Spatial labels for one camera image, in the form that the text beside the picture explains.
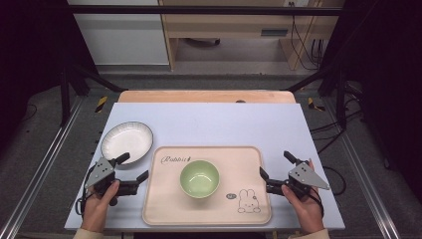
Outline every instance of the black cable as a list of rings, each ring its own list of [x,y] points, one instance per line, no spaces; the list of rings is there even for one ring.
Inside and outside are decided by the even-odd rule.
[[[37,108],[37,106],[35,106],[35,105],[32,105],[32,104],[29,104],[28,105],[28,107],[33,107],[34,109],[35,109],[35,111],[29,116],[29,117],[27,117],[27,118],[25,118],[25,119],[22,119],[21,121],[25,121],[25,120],[29,120],[30,118],[32,118],[36,113],[37,113],[37,111],[38,111],[38,108]]]
[[[327,143],[323,148],[321,148],[318,152],[317,152],[317,154],[320,154],[320,153],[322,153],[324,150],[326,150],[332,143],[334,143],[335,142],[335,140],[336,139],[338,139],[340,136],[341,136],[341,134],[342,133],[344,133],[345,132],[345,129],[342,129],[341,130],[341,132],[339,132],[338,133],[338,135],[336,135],[329,143]]]
[[[292,18],[293,18],[293,21],[292,21],[292,32],[291,32],[291,44],[292,44],[292,48],[295,51],[296,55],[298,56],[299,62],[301,63],[301,65],[302,65],[303,68],[305,68],[306,70],[317,70],[317,69],[307,68],[305,66],[305,64],[302,62],[301,56],[299,55],[298,51],[296,51],[295,44],[293,43],[293,32],[294,32],[295,25],[296,25],[295,24],[295,16],[292,16]]]
[[[301,34],[299,34],[299,31],[298,31],[298,28],[296,27],[296,21],[295,21],[295,16],[292,16],[293,17],[293,27],[294,27],[294,29],[295,29],[295,32],[296,32],[296,34],[298,35],[298,37],[299,37],[299,40],[301,41],[301,43],[302,43],[302,46],[304,47],[304,50],[305,50],[305,53],[307,54],[307,56],[308,56],[308,59],[310,60],[310,62],[314,65],[314,66],[316,66],[317,67],[317,65],[313,62],[313,60],[311,59],[311,57],[310,57],[310,54],[308,53],[308,50],[307,50],[307,47],[305,46],[305,42],[302,40],[302,37],[301,37]]]
[[[85,190],[85,185],[87,184],[88,178],[90,177],[90,175],[93,172],[95,167],[96,167],[96,164],[94,164],[94,166],[92,166],[88,170],[88,173],[85,176],[85,180],[84,180],[82,196],[80,198],[78,198],[77,202],[75,203],[75,210],[76,210],[77,214],[82,216],[83,218],[84,218],[84,211],[85,211],[85,203],[87,202],[88,198],[90,198],[90,196],[93,195],[93,194],[91,194],[87,197],[87,191]]]
[[[355,112],[355,113],[352,113],[352,114],[350,114],[350,115],[346,116],[345,118],[346,118],[346,119],[349,119],[349,118],[351,118],[351,117],[353,117],[353,116],[355,116],[355,115],[360,114],[361,112],[362,112],[362,111],[361,111],[361,110],[359,110],[359,111],[357,111],[357,112]],[[338,121],[335,121],[335,122],[332,122],[332,123],[329,123],[329,124],[326,124],[326,125],[323,125],[323,126],[320,126],[320,127],[316,127],[316,128],[310,129],[310,132],[311,132],[311,133],[317,133],[317,132],[326,131],[326,130],[331,129],[333,126],[335,126],[335,125],[337,125],[337,124],[338,124]]]
[[[308,194],[308,197],[309,197],[309,198],[311,198],[313,201],[315,201],[315,202],[319,205],[319,207],[320,207],[320,214],[321,214],[321,215],[322,215],[322,217],[323,217],[323,215],[324,215],[324,211],[323,211],[322,200],[320,199],[319,193],[317,193],[317,191],[316,191],[313,187],[311,187],[311,190],[312,190],[314,193],[316,193],[316,196],[319,198],[319,200],[318,200],[318,199],[316,199],[314,196],[312,196],[310,193]]]
[[[345,191],[345,189],[346,189],[346,187],[347,187],[347,184],[345,183],[345,179],[344,179],[344,177],[341,175],[341,173],[339,173],[337,170],[335,170],[335,169],[334,169],[334,168],[332,168],[332,167],[323,166],[322,168],[324,168],[324,169],[328,169],[328,170],[331,170],[331,171],[335,172],[335,173],[336,173],[336,174],[340,177],[340,179],[341,179],[341,181],[342,181],[342,189],[341,189],[341,191],[340,191],[340,192],[332,192],[332,194],[334,194],[334,196],[339,196],[339,195],[343,194],[343,193],[344,193],[344,191]]]

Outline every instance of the table surface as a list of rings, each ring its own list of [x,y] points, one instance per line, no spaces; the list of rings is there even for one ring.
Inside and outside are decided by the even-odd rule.
[[[232,96],[228,103],[219,103],[213,96]],[[283,104],[268,100],[277,95],[286,97]],[[134,103],[139,96],[155,99],[154,102]],[[177,98],[177,103],[168,103],[168,96]],[[243,100],[253,104],[236,104]],[[126,121],[141,121],[153,132],[153,146],[141,160],[120,165],[116,178],[134,180],[145,170],[150,170],[154,152],[162,146],[254,146],[262,154],[263,165],[270,177],[285,180],[294,166],[283,158],[284,150],[301,159],[313,160],[316,173],[325,181],[320,160],[311,138],[302,108],[294,104],[291,93],[267,91],[136,91],[121,94],[114,104],[105,125],[102,142],[106,133],[114,126]],[[91,162],[94,165],[102,156],[99,144]],[[82,186],[77,198],[82,194]],[[152,226],[142,219],[147,183],[141,183],[137,195],[120,197],[118,204],[108,210],[105,229],[128,232],[182,232],[182,231],[272,231],[274,229],[299,228],[295,211],[283,196],[270,194],[272,217],[266,224],[259,225],[183,225]],[[344,223],[336,206],[332,191],[320,190],[324,205],[323,223],[328,229],[343,229]],[[81,216],[71,211],[66,229],[80,227]]]

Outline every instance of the white table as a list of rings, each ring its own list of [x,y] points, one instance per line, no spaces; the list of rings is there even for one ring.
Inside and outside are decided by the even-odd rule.
[[[284,150],[300,159],[311,158],[316,173],[325,181],[320,160],[299,104],[232,103],[116,103],[109,115],[91,165],[101,157],[101,142],[114,126],[141,121],[153,132],[153,146],[140,161],[120,166],[116,178],[134,180],[150,169],[153,153],[166,145],[251,145],[261,151],[264,168],[271,178],[284,180],[295,166],[283,157]],[[264,225],[248,226],[150,226],[142,220],[146,183],[137,195],[118,199],[108,211],[105,229],[127,232],[147,231],[273,231],[300,228],[293,207],[283,196],[270,195],[272,218]],[[332,191],[320,190],[325,210],[323,223],[329,230],[343,229],[344,223]],[[82,186],[77,198],[82,195]],[[80,227],[81,216],[72,211],[66,229]]]

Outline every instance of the floor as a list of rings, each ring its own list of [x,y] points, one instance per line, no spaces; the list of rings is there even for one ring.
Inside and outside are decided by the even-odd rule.
[[[313,73],[300,66],[291,71],[277,40],[221,39],[209,42],[182,41],[175,69],[163,67],[110,68],[100,66],[107,80],[129,89],[239,89],[282,90]],[[306,68],[314,67],[304,58]],[[11,140],[9,150],[1,155],[2,193],[1,238],[72,238],[63,226],[81,185],[92,153],[106,123],[112,103],[118,98],[94,81],[87,97],[71,94],[76,113],[65,127],[61,121],[60,91],[53,88],[31,98],[26,117]],[[295,93],[304,109],[316,148],[346,228],[330,232],[331,238],[422,238],[422,207],[406,187],[399,172],[384,167],[382,154],[364,123],[364,116],[348,118],[347,130],[333,144],[324,147],[340,132],[335,121],[334,94],[320,98],[319,81]],[[107,104],[95,114],[99,98]],[[314,101],[310,107],[309,99]],[[359,111],[358,99],[346,96],[347,114]],[[292,232],[281,231],[279,238]],[[119,233],[108,233],[120,238]]]

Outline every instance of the cable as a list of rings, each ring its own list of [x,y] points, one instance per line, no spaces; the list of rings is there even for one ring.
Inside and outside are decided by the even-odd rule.
[[[295,7],[295,3],[294,3],[294,2],[289,3],[289,6],[291,6],[291,7]],[[311,25],[312,25],[312,24],[309,24],[309,26],[308,26],[308,30],[307,30],[307,33],[306,33],[306,37],[307,37],[307,35],[310,33]],[[316,69],[310,69],[310,68],[307,68],[307,67],[305,67],[305,64],[302,62],[302,59],[301,59],[301,57],[300,57],[300,55],[299,55],[298,51],[296,50],[295,45],[294,45],[294,43],[293,43],[293,32],[294,32],[294,30],[296,31],[296,33],[297,33],[297,35],[298,35],[298,37],[299,37],[299,40],[301,41],[302,46],[304,47],[304,50],[305,50],[305,53],[306,53],[306,54],[307,54],[307,56],[308,56],[308,59],[311,61],[311,63],[312,63],[314,66],[316,66]],[[293,50],[295,51],[296,55],[297,55],[297,56],[298,56],[298,58],[299,58],[299,62],[301,63],[302,67],[304,67],[304,68],[305,68],[305,69],[307,69],[307,70],[318,70],[318,69],[319,69],[318,65],[316,65],[316,64],[315,64],[315,62],[313,61],[313,59],[310,57],[310,54],[308,53],[307,47],[305,46],[305,42],[302,40],[301,34],[299,34],[298,28],[296,27],[295,15],[292,15],[291,44],[292,44],[292,48],[293,48]]]
[[[349,119],[349,118],[351,118],[351,117],[353,117],[353,116],[355,116],[355,115],[360,114],[361,112],[362,112],[362,111],[361,111],[361,110],[359,110],[359,111],[357,111],[357,112],[355,112],[355,113],[352,113],[352,114],[350,114],[350,115],[346,116],[345,118],[346,118],[346,119]],[[326,124],[326,125],[324,125],[324,126],[320,126],[320,127],[316,127],[316,128],[310,129],[310,132],[311,132],[311,133],[317,133],[317,132],[326,131],[326,130],[331,129],[332,127],[334,127],[334,126],[335,126],[335,125],[337,125],[337,124],[338,124],[338,121],[335,121],[335,122],[332,122],[332,123]]]
[[[301,56],[299,56],[298,51],[296,51],[295,45],[293,43],[293,30],[295,29],[295,16],[292,16],[293,21],[292,21],[292,32],[291,32],[291,44],[292,44],[292,48],[295,51],[296,55],[298,56],[299,62],[301,63],[302,67],[305,68],[306,70],[317,70],[317,69],[311,69],[311,68],[307,68],[305,66],[305,64],[302,62]]]
[[[335,170],[335,169],[334,169],[334,168],[332,168],[332,167],[323,166],[322,168],[324,168],[324,169],[328,169],[328,170],[331,170],[331,171],[335,172],[335,173],[336,173],[336,174],[340,177],[340,179],[341,179],[341,181],[342,181],[342,189],[341,189],[341,191],[340,191],[340,192],[333,192],[332,194],[334,194],[334,196],[339,196],[339,195],[343,194],[343,193],[344,193],[344,191],[345,191],[345,189],[346,189],[346,187],[347,187],[347,185],[346,185],[346,183],[345,183],[345,179],[344,179],[344,177],[341,175],[341,173],[339,173],[337,170]]]
[[[87,184],[88,178],[90,177],[91,173],[93,172],[94,168],[96,167],[96,164],[92,166],[89,170],[87,175],[85,176],[84,180],[84,188],[82,191],[82,196],[78,198],[77,202],[75,203],[75,211],[78,215],[82,216],[84,218],[84,211],[85,211],[85,203],[87,202],[88,198],[90,198],[93,194],[87,196],[87,191],[85,190],[85,184]]]
[[[29,104],[28,107],[35,108],[35,111],[29,117],[22,119],[21,121],[29,120],[30,118],[32,118],[37,113],[38,108],[35,105]]]
[[[338,135],[336,135],[329,143],[327,143],[323,148],[321,148],[318,152],[317,152],[317,154],[320,154],[320,153],[322,153],[324,150],[326,150],[332,143],[334,143],[335,142],[335,140],[336,139],[338,139],[340,136],[341,136],[341,134],[342,133],[344,133],[345,132],[345,129],[342,129],[341,130],[341,132],[339,132],[338,133]]]

